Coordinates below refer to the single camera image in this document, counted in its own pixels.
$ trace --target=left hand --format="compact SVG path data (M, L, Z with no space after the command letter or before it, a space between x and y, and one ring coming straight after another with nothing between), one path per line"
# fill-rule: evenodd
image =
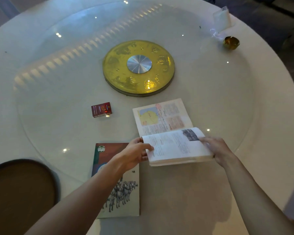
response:
M114 158L119 159L124 167L124 172L131 170L138 163L147 161L146 149L152 151L154 148L149 143L144 143L143 138L135 138Z

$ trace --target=glass tabletop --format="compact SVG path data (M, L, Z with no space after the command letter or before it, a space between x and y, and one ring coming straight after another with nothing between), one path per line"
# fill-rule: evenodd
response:
M138 137L133 108L182 98L194 126L238 148L254 111L253 78L240 53L211 36L209 23L178 7L131 1L95 6L49 28L15 78L24 130L44 160L80 181L89 178L95 144ZM102 61L115 45L148 40L175 62L172 83L144 98L106 83ZM109 118L91 106L110 102Z

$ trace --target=round table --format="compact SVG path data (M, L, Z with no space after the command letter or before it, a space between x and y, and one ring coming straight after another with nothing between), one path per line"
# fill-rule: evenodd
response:
M132 108L181 98L194 126L221 136L281 208L294 189L294 84L246 24L213 35L202 0L50 0L0 27L0 163L32 158L59 177L61 197L90 177L97 142L138 136ZM233 35L237 50L220 39ZM104 80L113 46L143 39L166 48L176 72L146 98ZM110 102L113 114L93 118ZM214 161L140 165L141 216L95 221L89 234L247 234L224 170Z

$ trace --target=hand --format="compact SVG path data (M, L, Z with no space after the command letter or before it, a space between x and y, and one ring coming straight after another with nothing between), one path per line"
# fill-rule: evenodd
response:
M152 151L154 148L149 143L144 143L142 138L134 138L121 153L114 158L119 159L123 165L124 172L131 170L138 163L147 161L146 149Z
M222 138L204 137L199 140L215 154L216 162L222 167L231 159L236 158Z

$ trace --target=map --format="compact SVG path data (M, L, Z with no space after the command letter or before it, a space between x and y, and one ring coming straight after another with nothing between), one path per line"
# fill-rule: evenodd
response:
M155 106L147 109L138 110L137 113L142 126L158 123L159 114Z

